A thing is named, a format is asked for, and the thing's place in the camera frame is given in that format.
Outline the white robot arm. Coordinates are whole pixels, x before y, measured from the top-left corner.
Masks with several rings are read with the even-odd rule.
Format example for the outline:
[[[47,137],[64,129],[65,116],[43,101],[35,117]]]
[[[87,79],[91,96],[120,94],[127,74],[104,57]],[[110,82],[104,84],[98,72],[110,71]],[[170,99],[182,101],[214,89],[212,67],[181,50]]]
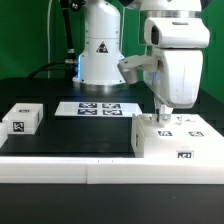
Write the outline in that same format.
[[[157,121],[167,123],[175,108],[191,108],[197,99],[203,66],[201,50],[210,33],[198,17],[203,0],[118,0],[140,12],[143,55],[124,57],[119,49],[120,13],[105,0],[85,3],[85,47],[73,83],[105,91],[138,81],[154,93]]]

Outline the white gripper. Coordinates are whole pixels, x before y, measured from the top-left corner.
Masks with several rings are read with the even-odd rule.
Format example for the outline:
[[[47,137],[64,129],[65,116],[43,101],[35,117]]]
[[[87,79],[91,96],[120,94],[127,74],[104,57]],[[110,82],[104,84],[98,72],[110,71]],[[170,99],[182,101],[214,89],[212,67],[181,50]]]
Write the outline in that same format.
[[[203,67],[201,48],[209,38],[200,18],[146,19],[144,39],[152,47],[155,68],[144,72],[144,82],[164,103],[158,109],[160,124],[170,122],[172,108],[194,105]]]

